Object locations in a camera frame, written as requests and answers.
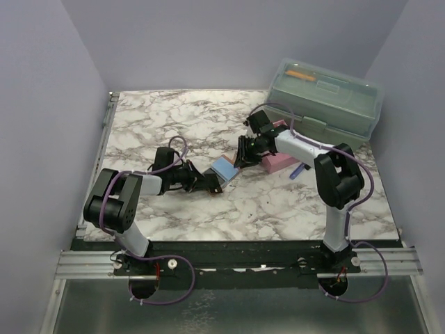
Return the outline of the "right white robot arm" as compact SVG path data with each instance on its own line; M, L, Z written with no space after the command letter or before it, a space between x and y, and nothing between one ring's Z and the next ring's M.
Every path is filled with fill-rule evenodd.
M288 125L275 126L263 110L249 115L243 124L248 131L238 138L236 168L256 166L264 157L281 153L314 170L318 195L326 206L320 264L327 272L338 271L350 252L347 210L364 188L352 150L344 143L333 146L313 141Z

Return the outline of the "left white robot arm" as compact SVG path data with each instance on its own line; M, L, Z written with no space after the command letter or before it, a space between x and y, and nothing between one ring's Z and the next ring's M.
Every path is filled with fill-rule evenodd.
M160 147L146 173L102 169L83 207L83 219L133 254L131 268L145 275L153 269L154 258L148 253L149 239L134 222L138 201L141 196L160 196L168 191L223 192L214 172L202 174L175 149Z

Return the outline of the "tan leather card holder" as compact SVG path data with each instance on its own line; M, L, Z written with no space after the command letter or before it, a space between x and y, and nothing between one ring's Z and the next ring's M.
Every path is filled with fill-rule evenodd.
M207 170L214 170L217 173L222 191L240 172L238 168L234 167L234 162L226 155L217 158Z

